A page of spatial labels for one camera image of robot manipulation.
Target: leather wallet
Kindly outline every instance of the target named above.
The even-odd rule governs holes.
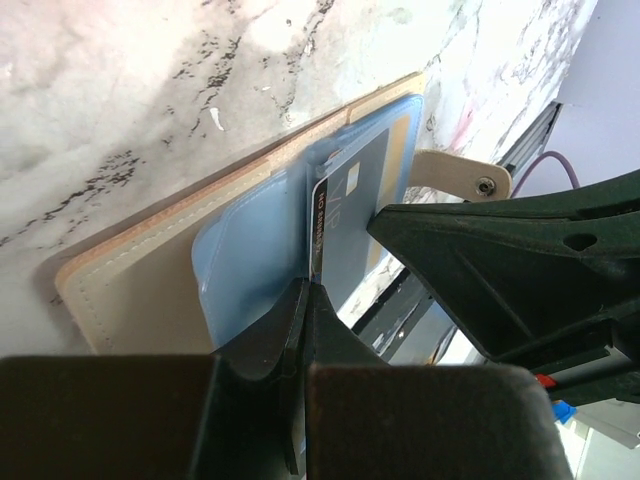
[[[253,187],[286,170],[314,142],[407,94],[413,74],[316,122],[229,176],[67,262],[55,283],[99,354],[209,353],[191,248],[198,231]],[[254,248],[259,248],[256,241]]]

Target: wallet stitching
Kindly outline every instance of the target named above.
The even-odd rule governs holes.
[[[258,179],[264,176],[264,174],[261,174],[258,176]],[[95,270],[92,270],[91,272],[89,272],[87,275],[83,275],[82,277],[80,277],[79,283],[80,283],[80,293],[82,294],[82,298],[84,299],[87,307],[89,308],[89,311],[91,312],[95,322],[96,322],[96,326],[100,329],[100,331],[102,332],[103,335],[103,340],[105,341],[105,343],[107,344],[107,348],[109,350],[113,350],[113,342],[111,341],[111,338],[109,338],[109,336],[107,336],[107,332],[104,329],[104,325],[102,324],[102,322],[100,321],[100,319],[98,318],[98,313],[96,311],[96,309],[93,306],[93,303],[91,302],[91,299],[88,297],[85,287],[84,287],[84,282],[86,279],[88,279],[89,277],[95,275],[96,273],[98,273],[100,270],[102,270],[104,267],[111,265],[112,263],[116,263],[120,258],[125,257],[127,255],[129,255],[129,253],[137,250],[138,248],[142,247],[145,243],[153,240],[154,238],[156,238],[159,235],[162,235],[163,233],[171,230],[173,227],[175,227],[176,225],[179,225],[180,223],[184,222],[185,220],[188,220],[189,218],[197,215],[198,213],[200,213],[202,210],[206,210],[207,208],[209,208],[211,205],[213,205],[216,202],[220,202],[222,200],[227,199],[228,197],[230,197],[231,195],[233,195],[234,193],[236,193],[238,190],[241,190],[244,186],[248,185],[249,183],[252,183],[254,180],[251,181],[247,181],[242,183],[240,186],[234,188],[233,190],[231,190],[230,192],[227,192],[226,194],[224,194],[222,197],[217,198],[216,200],[211,200],[210,202],[208,202],[206,205],[203,205],[202,207],[198,208],[196,211],[191,212],[189,215],[187,215],[186,217],[181,217],[180,219],[178,219],[177,221],[171,223],[170,225],[167,225],[165,228],[163,228],[162,230],[160,230],[159,232],[155,233],[154,235],[145,238],[143,241],[141,241],[140,243],[133,245],[130,249],[120,253],[119,255],[117,255],[116,257],[110,259],[109,261],[103,263],[102,265],[100,265],[99,267],[97,267]]]

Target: blue object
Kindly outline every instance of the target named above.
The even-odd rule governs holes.
[[[358,151],[409,115],[412,123],[396,195],[400,201],[408,184],[421,112],[422,97],[412,95],[341,128],[200,230],[191,258],[200,304],[216,347],[271,309],[293,278],[308,276],[308,165],[320,166],[338,150]]]
[[[553,409],[553,414],[556,416],[556,420],[560,420],[563,425],[567,423],[578,411],[576,407],[572,407],[562,400],[554,402],[551,407]]]

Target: beige plastic tab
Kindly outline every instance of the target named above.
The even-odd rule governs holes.
[[[470,202],[489,202],[509,198],[511,175],[498,165],[437,150],[417,150],[409,186],[435,188]]]

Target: marble surface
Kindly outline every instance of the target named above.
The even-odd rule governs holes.
[[[88,351],[53,286],[79,242],[413,71],[421,146],[499,159],[555,97],[594,6],[4,0],[0,355]],[[398,269],[380,266],[347,323]]]

